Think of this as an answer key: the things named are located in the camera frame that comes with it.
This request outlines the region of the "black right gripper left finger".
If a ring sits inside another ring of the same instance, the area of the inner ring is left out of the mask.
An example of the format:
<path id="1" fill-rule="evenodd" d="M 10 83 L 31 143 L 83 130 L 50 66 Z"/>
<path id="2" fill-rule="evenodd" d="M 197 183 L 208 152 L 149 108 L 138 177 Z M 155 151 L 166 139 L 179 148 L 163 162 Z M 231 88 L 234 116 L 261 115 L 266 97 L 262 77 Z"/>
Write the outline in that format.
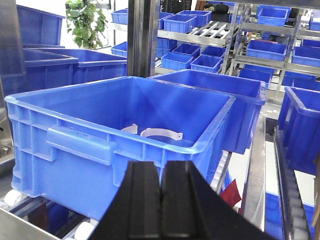
<path id="1" fill-rule="evenodd" d="M 160 183 L 152 161 L 130 161 L 90 240 L 159 240 Z"/>

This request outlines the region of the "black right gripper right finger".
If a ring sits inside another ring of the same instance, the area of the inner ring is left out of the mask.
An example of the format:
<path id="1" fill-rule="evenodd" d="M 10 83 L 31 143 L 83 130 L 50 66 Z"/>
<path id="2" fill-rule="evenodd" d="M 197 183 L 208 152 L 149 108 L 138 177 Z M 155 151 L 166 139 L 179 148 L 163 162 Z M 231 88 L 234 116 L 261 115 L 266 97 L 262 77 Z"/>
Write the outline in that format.
<path id="1" fill-rule="evenodd" d="M 236 213 L 192 161 L 167 162 L 161 182 L 164 240 L 271 240 Z"/>

